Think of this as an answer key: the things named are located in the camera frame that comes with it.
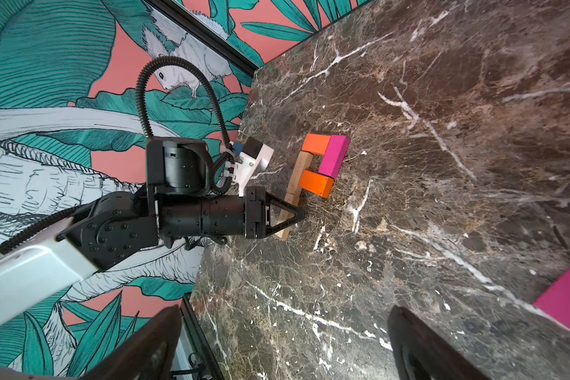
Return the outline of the orange block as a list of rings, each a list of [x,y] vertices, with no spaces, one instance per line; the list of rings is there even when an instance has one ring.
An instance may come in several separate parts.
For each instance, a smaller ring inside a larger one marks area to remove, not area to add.
[[[332,177],[304,170],[299,180],[299,187],[313,194],[328,198],[334,185]]]
[[[324,156],[329,146],[331,136],[307,134],[302,144],[301,151],[312,155]]]

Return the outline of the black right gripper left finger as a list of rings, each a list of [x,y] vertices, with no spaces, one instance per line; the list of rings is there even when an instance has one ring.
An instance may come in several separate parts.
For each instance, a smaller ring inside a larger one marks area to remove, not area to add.
[[[83,379],[171,379],[171,368],[181,335],[180,309],[157,313]]]

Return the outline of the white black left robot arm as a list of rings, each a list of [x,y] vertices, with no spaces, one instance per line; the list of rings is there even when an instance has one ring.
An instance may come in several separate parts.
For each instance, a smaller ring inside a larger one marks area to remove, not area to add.
[[[249,185],[263,164],[255,139],[245,144],[254,156],[240,164],[231,149],[213,160],[202,140],[154,135],[146,87],[153,73],[170,66],[209,87],[200,69],[180,57],[159,57],[142,69],[136,105],[147,137],[147,180],[141,190],[49,215],[0,244],[0,326],[145,248],[191,237],[220,245],[230,236],[266,238],[304,220],[300,207]]]

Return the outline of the natural wood block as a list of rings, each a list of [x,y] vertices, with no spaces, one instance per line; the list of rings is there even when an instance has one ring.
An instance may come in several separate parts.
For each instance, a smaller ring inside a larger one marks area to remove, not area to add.
[[[275,233],[275,237],[281,240],[287,240],[291,232],[291,228],[287,227],[281,231]]]
[[[285,196],[285,201],[289,204],[297,206],[299,204],[300,195],[302,188],[299,186],[299,182],[305,170],[309,169],[313,161],[314,156],[311,153],[301,151],[297,157],[296,163],[294,165],[293,173],[288,183],[287,193]]]

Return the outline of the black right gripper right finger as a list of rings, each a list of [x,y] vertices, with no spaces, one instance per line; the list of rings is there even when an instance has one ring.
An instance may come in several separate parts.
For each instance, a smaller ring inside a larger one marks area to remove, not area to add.
[[[395,306],[387,321],[400,379],[486,379],[411,310]]]

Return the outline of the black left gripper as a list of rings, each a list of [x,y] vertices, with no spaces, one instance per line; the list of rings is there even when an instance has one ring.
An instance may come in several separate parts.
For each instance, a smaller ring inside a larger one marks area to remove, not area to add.
[[[300,207],[300,196],[286,194],[279,198],[266,193],[264,187],[250,186],[245,189],[245,237],[266,238],[302,222],[306,217]]]

